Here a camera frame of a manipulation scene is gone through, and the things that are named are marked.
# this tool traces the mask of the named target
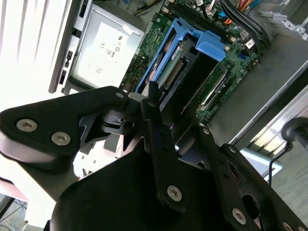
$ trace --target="colored wires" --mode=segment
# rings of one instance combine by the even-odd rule
[[[259,23],[233,6],[229,0],[220,0],[220,4],[226,16],[247,31],[253,39],[258,53],[262,53],[266,47],[270,46],[270,39]]]
[[[245,10],[248,8],[248,6],[250,4],[252,4],[254,2],[254,0],[238,0],[237,4],[236,4],[236,8],[240,11],[240,12],[245,12]],[[230,25],[232,23],[231,19],[227,19],[225,21],[226,25]]]

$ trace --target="silver screw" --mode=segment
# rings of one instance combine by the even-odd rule
[[[293,229],[291,228],[291,226],[290,226],[287,222],[284,221],[282,224],[283,224],[283,226],[284,226],[284,228],[285,228],[286,230],[288,230],[288,231],[293,231]]]
[[[241,225],[245,225],[246,224],[246,217],[241,212],[241,210],[239,210],[238,208],[234,208],[232,210],[232,215],[237,220],[237,222],[239,222]]]
[[[204,131],[204,133],[205,133],[206,135],[209,135],[209,134],[210,134],[210,131],[207,130],[206,128],[204,128],[203,131]]]
[[[120,92],[117,92],[115,95],[116,95],[117,97],[124,98],[124,95],[122,95]]]
[[[236,153],[235,148],[233,148],[233,147],[230,146],[229,149],[230,149],[231,152]]]
[[[52,142],[59,146],[66,146],[71,142],[71,138],[68,134],[62,131],[58,131],[51,136]]]
[[[38,124],[32,119],[21,119],[16,124],[21,131],[32,132],[38,128]]]
[[[150,105],[151,107],[155,107],[155,104],[153,102],[148,102],[148,105]]]
[[[182,193],[179,190],[178,187],[174,186],[174,185],[169,185],[167,188],[167,193],[168,196],[170,196],[170,198],[176,202],[179,202],[182,200]]]

